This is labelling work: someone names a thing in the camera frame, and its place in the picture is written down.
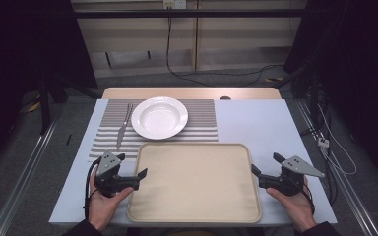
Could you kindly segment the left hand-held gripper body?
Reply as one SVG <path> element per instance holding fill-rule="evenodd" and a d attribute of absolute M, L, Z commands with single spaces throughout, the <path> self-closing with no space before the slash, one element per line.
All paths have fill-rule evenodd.
<path fill-rule="evenodd" d="M 121 162 L 110 151 L 105 152 L 100 157 L 100 163 L 94 177 L 94 184 L 108 198 L 111 198 L 114 194 L 121 192 L 127 187 L 131 187 L 134 191 L 137 191 L 140 187 L 141 180 L 138 175 L 131 177 L 121 177 L 119 175 Z"/>

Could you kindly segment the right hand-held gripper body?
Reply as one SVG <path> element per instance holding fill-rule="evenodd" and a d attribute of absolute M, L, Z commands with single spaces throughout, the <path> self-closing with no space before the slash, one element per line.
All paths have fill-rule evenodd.
<path fill-rule="evenodd" d="M 304 176 L 324 178 L 325 174 L 297 155 L 286 158 L 281 165 L 279 176 L 262 174 L 259 179 L 260 188 L 274 188 L 286 196 L 294 196 L 303 190 Z"/>

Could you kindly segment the person's right hand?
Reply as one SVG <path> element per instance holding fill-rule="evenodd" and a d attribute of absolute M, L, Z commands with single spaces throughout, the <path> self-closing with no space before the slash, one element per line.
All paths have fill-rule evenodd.
<path fill-rule="evenodd" d="M 292 221 L 294 229 L 299 233 L 303 233 L 317 225 L 309 202 L 309 190 L 306 187 L 303 187 L 300 193 L 291 197 L 274 188 L 268 188 L 266 192 L 281 203 Z"/>

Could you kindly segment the person's left hand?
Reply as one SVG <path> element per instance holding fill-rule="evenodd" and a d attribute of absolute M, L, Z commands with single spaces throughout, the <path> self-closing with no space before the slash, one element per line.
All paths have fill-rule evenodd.
<path fill-rule="evenodd" d="M 127 187 L 111 198 L 104 196 L 95 186 L 95 174 L 93 171 L 90 179 L 90 205 L 88 222 L 99 232 L 102 232 L 111 222 L 119 204 L 124 201 L 132 192 L 131 187 Z"/>

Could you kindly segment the silver table knife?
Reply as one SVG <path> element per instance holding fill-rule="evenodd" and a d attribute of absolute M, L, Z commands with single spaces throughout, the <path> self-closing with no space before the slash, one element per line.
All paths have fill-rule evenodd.
<path fill-rule="evenodd" d="M 120 149 L 120 146 L 121 146 L 121 143 L 122 143 L 125 131 L 126 131 L 127 126 L 128 126 L 129 118 L 132 115 L 132 111 L 133 111 L 133 104 L 129 103 L 127 105 L 127 111 L 126 111 L 126 115 L 125 115 L 124 121 L 122 123 L 122 126 L 118 130 L 117 140 L 116 140 L 116 149 L 117 150 Z"/>

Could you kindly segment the beige plastic tray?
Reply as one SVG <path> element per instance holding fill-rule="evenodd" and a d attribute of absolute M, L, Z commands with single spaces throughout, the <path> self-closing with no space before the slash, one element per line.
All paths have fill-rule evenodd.
<path fill-rule="evenodd" d="M 144 144 L 136 170 L 147 176 L 129 201 L 135 222 L 247 224 L 261 218 L 250 152 L 242 144 Z"/>

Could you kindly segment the white deep plate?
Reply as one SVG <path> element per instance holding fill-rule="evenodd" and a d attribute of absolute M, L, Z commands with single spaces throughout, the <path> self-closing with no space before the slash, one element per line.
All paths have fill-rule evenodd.
<path fill-rule="evenodd" d="M 188 122 L 188 110 L 179 100 L 158 96 L 142 101 L 132 114 L 132 127 L 142 137 L 163 140 L 177 135 Z"/>

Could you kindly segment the grey striped placemat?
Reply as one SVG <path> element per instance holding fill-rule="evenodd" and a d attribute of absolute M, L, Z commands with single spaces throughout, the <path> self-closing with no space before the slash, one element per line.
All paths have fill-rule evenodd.
<path fill-rule="evenodd" d="M 101 119 L 97 122 L 95 135 L 88 153 L 93 161 L 105 152 L 125 153 L 128 158 L 135 158 L 141 145 L 147 142 L 216 142 L 218 125 L 215 103 L 211 99 L 177 99 L 188 110 L 188 122 L 177 135 L 163 140 L 150 140 L 140 136 L 132 127 L 132 115 L 129 118 L 120 149 L 116 149 L 119 128 L 124 121 L 127 105 L 133 104 L 133 111 L 145 99 L 105 99 Z"/>

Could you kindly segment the black metal stand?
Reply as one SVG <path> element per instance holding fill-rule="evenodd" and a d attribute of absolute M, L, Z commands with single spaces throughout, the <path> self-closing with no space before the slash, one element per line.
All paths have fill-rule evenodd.
<path fill-rule="evenodd" d="M 41 134 L 44 135 L 50 126 L 50 106 L 49 98 L 56 103 L 65 103 L 68 99 L 68 95 L 63 89 L 62 81 L 55 76 L 45 76 L 39 81 L 39 100 L 41 105 Z"/>

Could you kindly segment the metal floor rail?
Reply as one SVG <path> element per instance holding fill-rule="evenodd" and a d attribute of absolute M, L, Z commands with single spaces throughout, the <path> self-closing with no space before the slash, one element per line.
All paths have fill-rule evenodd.
<path fill-rule="evenodd" d="M 62 111 L 57 111 L 53 120 L 46 128 L 45 132 L 39 136 L 36 145 L 30 154 L 28 162 L 18 178 L 15 187 L 7 198 L 5 204 L 0 210 L 0 236 L 6 236 L 9 226 L 22 202 L 22 199 L 27 191 L 27 188 L 32 180 L 32 176 L 51 140 L 54 130 L 60 120 Z"/>
<path fill-rule="evenodd" d="M 376 227 L 372 217 L 370 216 L 367 208 L 361 201 L 354 187 L 348 180 L 350 174 L 346 174 L 345 171 L 341 169 L 336 156 L 331 151 L 328 151 L 326 147 L 317 146 L 317 148 L 322 154 L 323 159 L 327 162 L 333 179 L 345 197 L 350 210 L 363 231 L 363 235 L 378 236 L 378 228 Z"/>

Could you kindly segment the white wall socket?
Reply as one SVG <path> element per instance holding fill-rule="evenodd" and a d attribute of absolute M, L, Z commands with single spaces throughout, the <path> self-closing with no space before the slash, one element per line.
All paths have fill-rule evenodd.
<path fill-rule="evenodd" d="M 183 10 L 187 7 L 186 0 L 162 0 L 164 9 Z"/>

